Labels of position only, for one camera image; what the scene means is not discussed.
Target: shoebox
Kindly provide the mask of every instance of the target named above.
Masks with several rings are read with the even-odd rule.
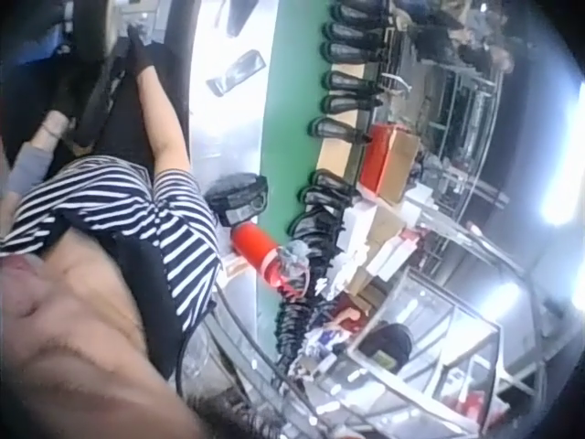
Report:
[[[378,275],[378,270],[399,245],[400,240],[395,238],[405,226],[406,223],[395,212],[378,207],[367,235],[367,260],[356,270],[347,287],[348,294],[358,295]]]
[[[388,204],[396,205],[404,195],[420,139],[397,125],[382,123],[372,127],[371,135],[359,182]]]
[[[339,233],[337,247],[353,254],[367,242],[367,235],[374,223],[378,206],[366,199],[344,212],[344,229]]]

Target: boot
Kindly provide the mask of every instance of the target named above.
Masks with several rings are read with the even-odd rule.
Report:
[[[331,94],[325,96],[321,101],[321,111],[325,114],[341,114],[342,112],[350,112],[352,110],[371,112],[383,103],[380,99]]]
[[[345,140],[350,144],[369,144],[372,138],[347,123],[330,117],[318,117],[309,125],[309,135],[322,139],[334,138]]]
[[[339,0],[339,3],[371,16],[390,15],[388,0]]]
[[[317,169],[311,175],[310,181],[312,185],[334,189],[337,192],[348,195],[350,198],[361,196],[355,187],[351,186],[343,178],[328,169]]]
[[[289,236],[301,236],[308,230],[323,231],[334,230],[341,227],[337,217],[329,211],[317,207],[299,215],[289,226],[287,233]]]
[[[325,23],[321,27],[325,38],[334,43],[347,44],[354,48],[376,50],[382,47],[382,36],[374,32],[364,32],[339,23]]]
[[[334,189],[319,186],[309,186],[299,193],[299,201],[305,206],[324,206],[337,212],[342,212],[351,206],[352,199]]]
[[[362,30],[383,29],[389,26],[387,17],[370,16],[343,5],[332,5],[329,14],[337,22]]]
[[[382,60],[382,55],[379,51],[352,48],[340,43],[323,43],[321,45],[321,56],[331,64],[359,65]]]
[[[372,80],[362,80],[341,71],[328,71],[323,75],[322,85],[330,91],[349,91],[360,96],[374,96],[384,92]]]

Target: striped shirt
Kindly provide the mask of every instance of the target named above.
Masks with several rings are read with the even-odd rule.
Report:
[[[218,275],[215,224],[187,172],[165,171],[152,185],[140,166],[92,156],[67,166],[22,199],[11,233],[0,241],[0,257],[42,253],[70,227],[97,241],[113,237],[136,241],[139,245],[132,249],[146,245],[164,267],[164,294],[172,297],[185,332],[205,311]],[[149,268],[139,267],[139,272]]]

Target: woman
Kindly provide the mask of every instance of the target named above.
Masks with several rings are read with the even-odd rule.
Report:
[[[130,28],[129,37],[133,79],[126,81],[134,84],[121,93],[138,93],[144,124],[124,128],[146,131],[150,148],[139,146],[152,151],[154,183],[146,166],[121,158],[128,145],[104,146],[103,135],[92,155],[37,185],[74,113],[74,96],[60,90],[14,163],[1,208],[10,231],[0,258],[38,256],[167,379],[186,333],[207,309],[220,259],[215,218],[190,173],[175,110],[138,32]]]

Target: hand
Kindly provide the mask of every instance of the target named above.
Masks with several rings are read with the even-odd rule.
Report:
[[[128,26],[128,38],[130,39],[130,48],[128,51],[129,68],[134,76],[138,76],[144,70],[153,66],[153,62],[136,27]]]

